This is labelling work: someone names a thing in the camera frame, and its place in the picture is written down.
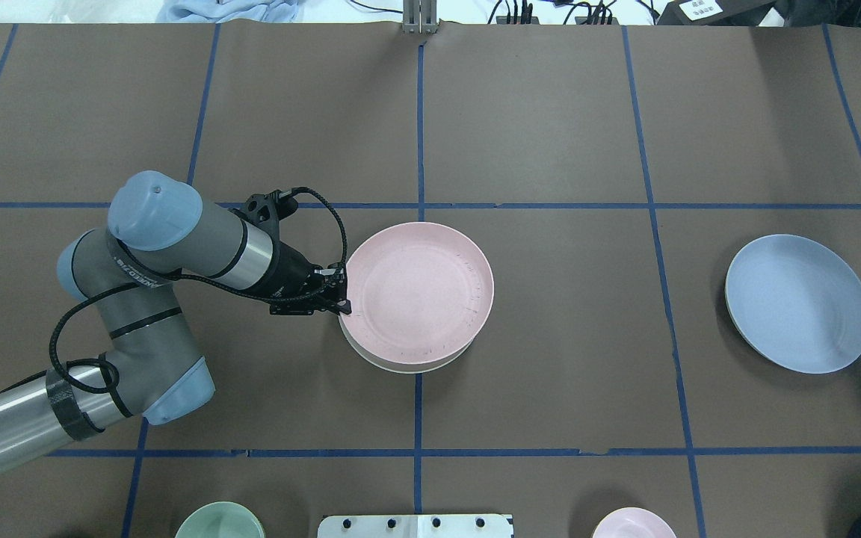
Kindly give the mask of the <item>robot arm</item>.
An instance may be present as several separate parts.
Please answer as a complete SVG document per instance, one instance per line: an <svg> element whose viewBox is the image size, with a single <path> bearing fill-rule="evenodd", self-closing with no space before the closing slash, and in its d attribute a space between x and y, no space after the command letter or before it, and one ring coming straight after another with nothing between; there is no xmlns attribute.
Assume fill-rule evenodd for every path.
<svg viewBox="0 0 861 538"><path fill-rule="evenodd" d="M123 419L161 425L211 400L215 385L177 282L265 303L271 315L352 313L348 252L314 265L280 237L301 194L331 209L308 187L223 208L163 173L133 175L109 205L105 227L59 256L58 281L76 304L52 330L49 367L0 392L0 474Z"/></svg>

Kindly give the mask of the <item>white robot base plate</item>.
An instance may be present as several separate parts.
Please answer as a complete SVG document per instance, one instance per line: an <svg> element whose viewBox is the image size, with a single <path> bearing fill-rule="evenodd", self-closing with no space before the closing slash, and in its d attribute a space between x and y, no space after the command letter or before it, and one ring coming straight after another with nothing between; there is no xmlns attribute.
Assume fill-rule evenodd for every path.
<svg viewBox="0 0 861 538"><path fill-rule="evenodd" d="M510 515L345 515L321 520L318 537L513 537Z"/></svg>

